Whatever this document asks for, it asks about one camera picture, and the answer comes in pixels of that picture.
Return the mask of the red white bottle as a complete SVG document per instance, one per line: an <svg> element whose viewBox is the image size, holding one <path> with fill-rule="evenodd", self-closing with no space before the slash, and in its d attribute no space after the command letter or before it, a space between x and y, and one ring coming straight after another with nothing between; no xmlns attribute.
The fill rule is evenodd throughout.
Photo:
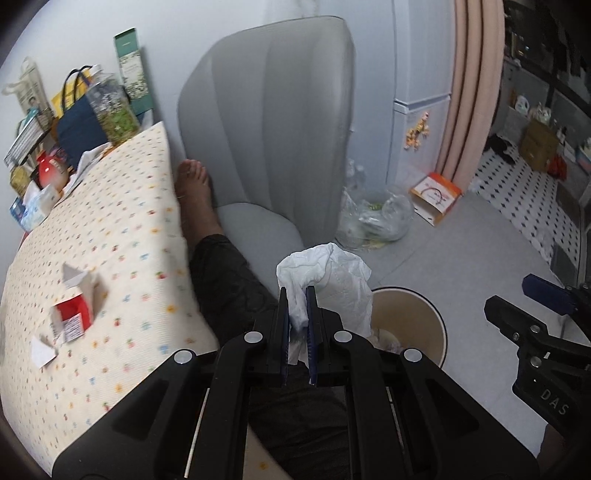
<svg viewBox="0 0 591 480"><path fill-rule="evenodd" d="M42 188L51 185L61 192L69 181L67 166L57 156L42 151L37 157L39 182Z"/></svg>

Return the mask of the blue tissue box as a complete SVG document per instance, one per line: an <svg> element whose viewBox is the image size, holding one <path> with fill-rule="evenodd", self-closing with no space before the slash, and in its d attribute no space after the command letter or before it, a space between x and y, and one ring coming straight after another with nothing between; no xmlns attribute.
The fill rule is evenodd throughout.
<svg viewBox="0 0 591 480"><path fill-rule="evenodd" d="M21 227L30 233L44 222L59 200L60 193L53 185L49 184L39 189L34 182L31 182L23 198L25 210L20 220Z"/></svg>

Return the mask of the navy lunch bag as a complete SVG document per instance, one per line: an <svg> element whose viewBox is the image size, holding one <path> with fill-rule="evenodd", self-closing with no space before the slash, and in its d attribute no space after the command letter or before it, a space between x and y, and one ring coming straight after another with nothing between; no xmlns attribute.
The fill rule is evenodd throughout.
<svg viewBox="0 0 591 480"><path fill-rule="evenodd" d="M81 156L84 152L107 142L107 137L85 94L78 94L78 84L90 86L91 80L86 74L90 69L84 65L73 69L66 76L59 95L62 116L57 122L57 143L66 155L66 163L73 171L78 170ZM66 87L71 77L74 77L72 88L72 103L66 106Z"/></svg>

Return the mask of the person's bare foot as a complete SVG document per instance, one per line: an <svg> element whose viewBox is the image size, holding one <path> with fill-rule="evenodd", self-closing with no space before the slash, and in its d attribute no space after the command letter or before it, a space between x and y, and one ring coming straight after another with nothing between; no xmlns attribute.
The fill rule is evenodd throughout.
<svg viewBox="0 0 591 480"><path fill-rule="evenodd" d="M175 193L181 230L190 250L205 237L223 233L212 206L211 185L204 164L192 159L182 161L177 169Z"/></svg>

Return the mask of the floral cream tablecloth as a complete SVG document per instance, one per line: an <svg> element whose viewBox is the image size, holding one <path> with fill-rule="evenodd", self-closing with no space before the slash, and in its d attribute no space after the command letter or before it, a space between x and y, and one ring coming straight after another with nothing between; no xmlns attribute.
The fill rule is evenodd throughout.
<svg viewBox="0 0 591 480"><path fill-rule="evenodd" d="M65 266L90 274L94 320L38 367L32 341L52 340L51 307L75 296ZM93 166L16 253L1 299L3 412L49 473L170 354L216 346L192 292L166 130L156 124Z"/></svg>

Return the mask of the hanging printed tote bag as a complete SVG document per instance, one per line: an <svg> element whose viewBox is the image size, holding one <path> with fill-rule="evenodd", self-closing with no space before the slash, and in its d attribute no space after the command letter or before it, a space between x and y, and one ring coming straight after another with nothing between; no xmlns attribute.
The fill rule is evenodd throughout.
<svg viewBox="0 0 591 480"><path fill-rule="evenodd" d="M47 99L37 65L31 57L21 63L20 77L15 83L5 84L2 88L4 96L16 97L23 113L37 119L44 130L49 130L53 122L53 112Z"/></svg>

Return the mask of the glass jar with pickles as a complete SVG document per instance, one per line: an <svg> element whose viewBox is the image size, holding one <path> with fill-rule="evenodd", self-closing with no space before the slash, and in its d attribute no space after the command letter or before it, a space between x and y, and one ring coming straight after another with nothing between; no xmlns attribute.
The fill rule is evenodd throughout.
<svg viewBox="0 0 591 480"><path fill-rule="evenodd" d="M15 165L10 171L10 185L18 197L23 198L31 183L30 171L23 165Z"/></svg>

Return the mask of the clear plastic trash bag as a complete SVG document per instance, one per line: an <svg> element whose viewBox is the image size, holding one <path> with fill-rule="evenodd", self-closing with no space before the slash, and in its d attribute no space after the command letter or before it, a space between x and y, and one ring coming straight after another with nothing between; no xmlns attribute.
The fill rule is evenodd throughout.
<svg viewBox="0 0 591 480"><path fill-rule="evenodd" d="M339 226L335 239L349 250L377 249L402 239L414 218L414 207L406 193L396 187L369 189L366 171L346 163Z"/></svg>

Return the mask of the green box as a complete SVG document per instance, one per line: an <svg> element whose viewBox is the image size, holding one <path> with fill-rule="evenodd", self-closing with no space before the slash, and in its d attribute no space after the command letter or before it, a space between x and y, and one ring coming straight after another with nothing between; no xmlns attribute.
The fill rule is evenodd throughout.
<svg viewBox="0 0 591 480"><path fill-rule="evenodd" d="M128 29L114 37L119 71L124 89L136 115L142 115L153 108L153 100L145 76L137 33Z"/></svg>

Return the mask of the white refrigerator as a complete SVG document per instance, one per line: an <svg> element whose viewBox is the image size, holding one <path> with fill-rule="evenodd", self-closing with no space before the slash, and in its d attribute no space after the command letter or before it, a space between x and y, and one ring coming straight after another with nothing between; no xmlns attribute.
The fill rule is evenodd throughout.
<svg viewBox="0 0 591 480"><path fill-rule="evenodd" d="M434 171L451 102L451 1L358 1L351 158L370 189L409 190Z"/></svg>

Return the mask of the red torn packet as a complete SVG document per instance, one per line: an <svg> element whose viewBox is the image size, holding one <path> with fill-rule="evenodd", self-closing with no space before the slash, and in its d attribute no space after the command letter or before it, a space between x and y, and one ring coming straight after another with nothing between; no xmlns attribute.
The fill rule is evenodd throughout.
<svg viewBox="0 0 591 480"><path fill-rule="evenodd" d="M47 367L60 354L67 355L84 338L95 322L100 297L107 292L96 268L63 263L59 280L66 296L45 309L29 336L28 359L35 370Z"/></svg>

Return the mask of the yellow snack bag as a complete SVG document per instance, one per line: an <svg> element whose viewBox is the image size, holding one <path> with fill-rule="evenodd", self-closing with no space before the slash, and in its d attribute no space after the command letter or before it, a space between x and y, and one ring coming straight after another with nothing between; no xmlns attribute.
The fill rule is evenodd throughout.
<svg viewBox="0 0 591 480"><path fill-rule="evenodd" d="M51 99L51 106L57 118L61 118L64 110L69 109L85 94L93 77L99 72L99 65L85 65L79 69L73 69L68 74L61 89Z"/></svg>

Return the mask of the white tissue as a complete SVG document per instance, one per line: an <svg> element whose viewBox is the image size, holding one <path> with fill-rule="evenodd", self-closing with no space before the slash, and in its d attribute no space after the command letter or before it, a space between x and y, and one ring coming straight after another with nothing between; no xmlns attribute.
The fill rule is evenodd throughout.
<svg viewBox="0 0 591 480"><path fill-rule="evenodd" d="M373 293L370 267L356 254L335 243L294 252L276 266L276 279L286 290L290 315L288 362L308 362L308 310L305 290L312 286L318 306L341 316L346 330L363 337L372 335Z"/></svg>

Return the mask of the beige trash bin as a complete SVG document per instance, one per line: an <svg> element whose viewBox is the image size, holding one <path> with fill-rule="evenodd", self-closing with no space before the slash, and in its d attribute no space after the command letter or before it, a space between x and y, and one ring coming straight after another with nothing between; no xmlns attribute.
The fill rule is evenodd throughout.
<svg viewBox="0 0 591 480"><path fill-rule="evenodd" d="M392 353L418 349L440 368L448 353L448 332L439 310L422 294L402 287L373 291L370 340Z"/></svg>

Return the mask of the clear bottle with yellow liquid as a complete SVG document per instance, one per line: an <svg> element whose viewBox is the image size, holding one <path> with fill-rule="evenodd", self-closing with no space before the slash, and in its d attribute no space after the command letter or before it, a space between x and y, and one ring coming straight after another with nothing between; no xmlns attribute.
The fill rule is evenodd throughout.
<svg viewBox="0 0 591 480"><path fill-rule="evenodd" d="M85 96L113 147L121 145L139 132L140 124L123 87L113 74L97 73Z"/></svg>

